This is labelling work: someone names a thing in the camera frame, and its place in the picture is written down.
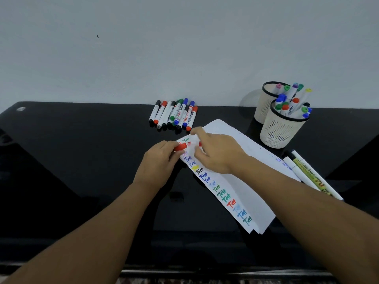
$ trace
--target person's right arm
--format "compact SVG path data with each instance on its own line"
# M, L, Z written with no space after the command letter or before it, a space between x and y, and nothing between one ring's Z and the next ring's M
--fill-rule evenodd
M379 283L379 220L248 156L224 134L194 128L204 152L195 157L214 172L248 184L299 243L342 283Z

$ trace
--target black rim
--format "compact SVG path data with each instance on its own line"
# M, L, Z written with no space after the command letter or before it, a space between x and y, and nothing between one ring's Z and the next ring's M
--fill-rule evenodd
M271 104L270 104L270 109L271 109L271 111L274 113L274 114L276 114L278 117L281 117L282 119L285 119L285 120L290 120L290 121L307 121L308 119L309 119L309 116L306 118L306 119L293 119L293 118L291 118L291 117L287 117L287 116L285 116L285 115L281 115L280 113L278 113L275 109L274 109L274 107L273 107L273 103L275 102L275 100L273 100L272 102L271 102Z
M270 93L268 90L265 89L265 85L268 85L268 84L282 84L282 85L289 85L289 84L286 84L285 82L265 82L263 85L262 85L262 90L267 93L269 96L273 96L274 98L277 97L278 95L275 95L274 93Z

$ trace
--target paper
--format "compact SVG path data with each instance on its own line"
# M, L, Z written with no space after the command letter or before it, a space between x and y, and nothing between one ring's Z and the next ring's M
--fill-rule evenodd
M207 133L227 134L233 137L248 155L255 157L278 172L300 181L282 159L224 121L217 119L203 128ZM207 170L194 156L195 146L199 143L197 135L188 135L179 139L178 142L187 143L186 152L181 155L181 160L192 169L229 213L248 233L255 230L263 234L275 218L274 213L264 200L237 177Z

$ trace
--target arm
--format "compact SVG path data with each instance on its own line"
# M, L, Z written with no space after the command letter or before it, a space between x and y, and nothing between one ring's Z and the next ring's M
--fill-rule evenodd
M195 157L258 193L299 243L342 283L379 283L379 221L248 156L230 136L194 128Z
M102 212L39 253L4 284L115 284L142 215L183 151L160 142L145 153L134 182Z

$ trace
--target yellow marker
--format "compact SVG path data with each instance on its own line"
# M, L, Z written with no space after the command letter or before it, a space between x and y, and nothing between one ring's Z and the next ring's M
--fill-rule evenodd
M327 195L333 196L330 191L325 187L325 184L321 182L321 180L318 179L317 176L315 176L307 166L305 166L303 163L301 163L297 158L292 160L296 165L301 169L302 172L305 173L306 176L317 186L317 188L326 193Z

